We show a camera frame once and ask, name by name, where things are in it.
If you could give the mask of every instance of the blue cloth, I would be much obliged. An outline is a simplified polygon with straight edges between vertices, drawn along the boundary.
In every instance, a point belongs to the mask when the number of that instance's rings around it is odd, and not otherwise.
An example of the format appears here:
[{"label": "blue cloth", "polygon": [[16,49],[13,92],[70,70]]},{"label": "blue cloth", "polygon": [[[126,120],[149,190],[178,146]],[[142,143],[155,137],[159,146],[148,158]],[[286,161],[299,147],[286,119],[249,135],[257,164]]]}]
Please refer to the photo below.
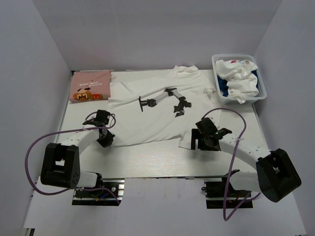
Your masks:
[{"label": "blue cloth", "polygon": [[[257,77],[256,88],[258,88],[258,76],[257,76],[257,71],[256,71],[256,70],[253,70],[252,73],[254,74],[254,76]],[[223,97],[227,97],[227,96],[228,96],[228,86],[226,85],[226,84],[227,84],[227,81],[221,79],[219,75],[217,75],[217,77],[218,77],[219,88],[220,88],[220,90],[223,92],[222,95],[223,95]]]}]

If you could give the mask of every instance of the white panel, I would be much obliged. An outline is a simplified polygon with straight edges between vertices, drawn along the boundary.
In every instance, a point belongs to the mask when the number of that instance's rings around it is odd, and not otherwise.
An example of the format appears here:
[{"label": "white panel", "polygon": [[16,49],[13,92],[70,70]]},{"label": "white panel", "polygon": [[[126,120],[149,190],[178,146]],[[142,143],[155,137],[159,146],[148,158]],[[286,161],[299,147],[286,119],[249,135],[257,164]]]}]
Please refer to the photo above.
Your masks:
[{"label": "white panel", "polygon": [[[19,235],[30,203],[24,156],[39,136],[59,128],[70,71],[31,0],[4,0],[0,7],[0,229]],[[31,152],[37,179],[48,138]]]},{"label": "white panel", "polygon": [[34,0],[71,70],[211,68],[253,54],[281,0]]},{"label": "white panel", "polygon": [[287,151],[301,179],[294,192],[308,235],[315,235],[315,2],[284,0],[255,59],[267,89],[256,108],[269,148]]}]

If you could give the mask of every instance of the white t-shirt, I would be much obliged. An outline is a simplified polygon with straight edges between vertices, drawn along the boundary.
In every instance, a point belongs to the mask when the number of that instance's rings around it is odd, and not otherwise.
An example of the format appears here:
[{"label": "white t-shirt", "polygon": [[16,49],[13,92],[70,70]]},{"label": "white t-shirt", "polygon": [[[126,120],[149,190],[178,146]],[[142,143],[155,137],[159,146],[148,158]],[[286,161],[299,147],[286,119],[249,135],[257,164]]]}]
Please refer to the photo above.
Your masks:
[{"label": "white t-shirt", "polygon": [[227,80],[228,97],[235,97],[240,104],[259,94],[257,77],[252,73],[257,69],[257,65],[249,60],[216,61],[218,75]]},{"label": "white t-shirt", "polygon": [[[155,107],[143,107],[138,101],[155,98],[167,88],[177,88],[178,92],[191,102],[185,107],[183,116],[175,117],[174,106],[179,104],[175,96],[169,96]],[[111,83],[111,98],[108,111],[115,114],[117,123],[111,129],[116,135],[114,147],[131,146],[153,141],[190,136],[195,123],[209,110],[220,107],[212,99],[215,87],[197,67],[176,66],[165,76],[147,78],[130,83]],[[212,115],[215,124],[219,123],[221,113]],[[190,149],[185,142],[181,147]]]}]

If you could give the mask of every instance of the white laundry basket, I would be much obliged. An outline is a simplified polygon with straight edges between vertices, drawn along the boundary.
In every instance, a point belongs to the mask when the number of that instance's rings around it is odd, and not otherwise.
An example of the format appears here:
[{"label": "white laundry basket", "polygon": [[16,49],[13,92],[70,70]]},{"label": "white laundry basket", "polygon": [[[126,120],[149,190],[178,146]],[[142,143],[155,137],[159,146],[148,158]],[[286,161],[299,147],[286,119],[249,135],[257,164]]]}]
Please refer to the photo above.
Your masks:
[{"label": "white laundry basket", "polygon": [[[250,55],[243,55],[243,54],[216,54],[216,55],[213,55],[212,56],[212,66],[213,66],[213,72],[215,74],[215,81],[216,81],[218,91],[220,91],[219,81],[218,81],[218,76],[217,76],[217,71],[216,71],[216,61],[218,61],[218,60],[223,60],[223,61],[227,61],[227,60],[250,60],[250,61],[254,62],[255,64],[257,64],[255,59]],[[262,99],[265,99],[267,97],[266,88],[265,88],[264,82],[261,78],[259,69],[257,70],[257,76],[258,76],[259,94],[256,97],[247,98],[247,100],[244,104],[254,103],[257,100],[262,100]],[[239,104],[239,102],[236,100],[235,97],[224,97],[222,95],[223,94],[222,91],[218,92],[218,94],[219,94],[220,103],[222,103],[222,104]]]}]

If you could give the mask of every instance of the cartoon print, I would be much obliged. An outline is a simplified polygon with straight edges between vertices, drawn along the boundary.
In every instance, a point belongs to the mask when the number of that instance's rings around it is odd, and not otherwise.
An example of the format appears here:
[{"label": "cartoon print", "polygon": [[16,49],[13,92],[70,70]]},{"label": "cartoon print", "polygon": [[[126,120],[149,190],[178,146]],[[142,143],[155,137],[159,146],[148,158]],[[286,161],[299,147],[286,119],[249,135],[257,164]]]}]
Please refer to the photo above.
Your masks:
[{"label": "cartoon print", "polygon": [[[231,63],[236,63],[238,60],[232,60]],[[248,65],[250,63],[249,60],[241,60],[239,61],[242,65]]]},{"label": "cartoon print", "polygon": [[73,98],[78,101],[89,101],[89,100],[102,100],[102,94],[92,94],[91,88],[80,88],[78,92],[73,95]]}]

